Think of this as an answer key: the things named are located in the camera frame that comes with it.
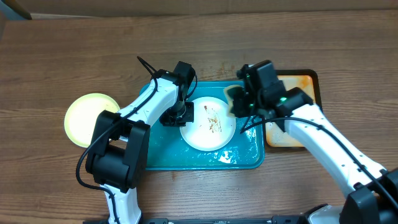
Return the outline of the yellow green sponge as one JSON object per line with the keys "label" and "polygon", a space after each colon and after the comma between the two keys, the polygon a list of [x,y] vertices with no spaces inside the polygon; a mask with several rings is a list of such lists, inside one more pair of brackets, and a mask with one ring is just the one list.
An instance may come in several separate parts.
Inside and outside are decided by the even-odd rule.
{"label": "yellow green sponge", "polygon": [[228,102],[228,116],[235,118],[245,117],[246,103],[244,102],[244,88],[240,85],[230,85],[223,91]]}

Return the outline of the yellow plate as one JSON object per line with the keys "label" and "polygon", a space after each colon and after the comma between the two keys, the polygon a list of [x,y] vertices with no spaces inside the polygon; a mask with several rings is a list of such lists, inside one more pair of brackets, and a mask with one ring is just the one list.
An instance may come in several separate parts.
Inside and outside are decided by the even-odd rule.
{"label": "yellow plate", "polygon": [[71,142],[80,147],[88,147],[96,119],[104,110],[115,113],[120,107],[114,99],[102,93],[90,93],[75,100],[64,118],[64,129]]}

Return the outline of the white plate with brown smears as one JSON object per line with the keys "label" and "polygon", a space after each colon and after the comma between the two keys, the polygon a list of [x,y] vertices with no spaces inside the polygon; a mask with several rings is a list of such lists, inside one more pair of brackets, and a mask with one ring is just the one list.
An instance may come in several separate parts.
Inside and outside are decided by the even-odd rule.
{"label": "white plate with brown smears", "polygon": [[194,149],[206,152],[227,145],[236,130],[236,119],[228,116],[228,105],[210,96],[193,100],[193,105],[193,122],[180,127],[185,142]]}

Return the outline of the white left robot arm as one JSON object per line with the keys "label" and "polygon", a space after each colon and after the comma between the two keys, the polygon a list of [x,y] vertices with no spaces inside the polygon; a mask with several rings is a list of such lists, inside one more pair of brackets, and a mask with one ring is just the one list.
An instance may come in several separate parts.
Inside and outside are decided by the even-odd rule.
{"label": "white left robot arm", "polygon": [[119,112],[98,115],[90,145],[76,165],[80,185],[104,192],[109,208],[105,223],[142,220],[136,187],[147,165],[153,124],[181,127],[194,120],[194,105],[188,101],[197,78],[192,66],[179,62],[172,72],[147,70],[152,80],[142,95]]}

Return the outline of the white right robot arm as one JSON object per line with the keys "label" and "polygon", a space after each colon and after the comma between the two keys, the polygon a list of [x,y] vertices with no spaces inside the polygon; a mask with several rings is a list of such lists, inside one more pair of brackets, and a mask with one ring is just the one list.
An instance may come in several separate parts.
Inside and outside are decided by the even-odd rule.
{"label": "white right robot arm", "polygon": [[328,171],[346,202],[320,205],[295,223],[397,223],[397,171],[358,150],[299,88],[289,91],[229,86],[224,90],[229,114],[236,118],[264,116],[302,144]]}

